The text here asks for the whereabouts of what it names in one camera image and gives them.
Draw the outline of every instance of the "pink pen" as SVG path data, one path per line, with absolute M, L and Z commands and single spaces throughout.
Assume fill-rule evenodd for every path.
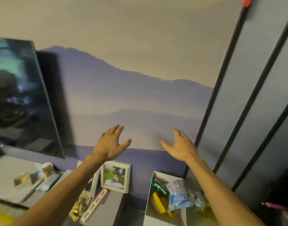
M 270 207 L 270 208 L 273 208 L 273 209 L 279 209 L 279 210 L 286 210 L 288 211 L 288 208 L 282 206 L 282 205 L 277 205 L 277 204 L 273 204 L 273 203 L 270 203 L 270 202 L 261 202 L 262 205 L 266 205 L 267 207 Z

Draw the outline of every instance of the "television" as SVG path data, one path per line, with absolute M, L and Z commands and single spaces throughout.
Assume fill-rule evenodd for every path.
M 0 38 L 0 148 L 64 158 L 32 41 Z

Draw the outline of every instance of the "hand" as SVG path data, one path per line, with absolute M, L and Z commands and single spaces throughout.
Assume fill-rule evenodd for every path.
M 116 125 L 101 133 L 92 154 L 101 157 L 104 161 L 111 161 L 119 156 L 131 144 L 131 139 L 119 144 L 119 137 L 123 129 L 124 126 Z
M 198 156 L 194 143 L 183 132 L 177 129 L 173 129 L 173 131 L 175 135 L 175 144 L 170 146 L 162 140 L 162 147 L 165 148 L 170 155 L 180 161 L 186 162 L 186 160 L 191 159 L 191 157 Z

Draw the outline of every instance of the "beige wall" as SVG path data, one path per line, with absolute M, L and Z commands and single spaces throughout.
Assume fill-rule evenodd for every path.
M 0 36 L 213 87 L 243 0 L 0 0 Z

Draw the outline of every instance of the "forearm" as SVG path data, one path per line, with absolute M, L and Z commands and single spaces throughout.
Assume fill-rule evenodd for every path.
M 189 158 L 186 163 L 201 185 L 221 226 L 265 226 L 265 224 L 221 182 L 202 158 L 193 156 Z
M 103 163 L 94 155 L 88 156 L 67 178 L 19 218 L 14 226 L 62 225 L 82 190 Z

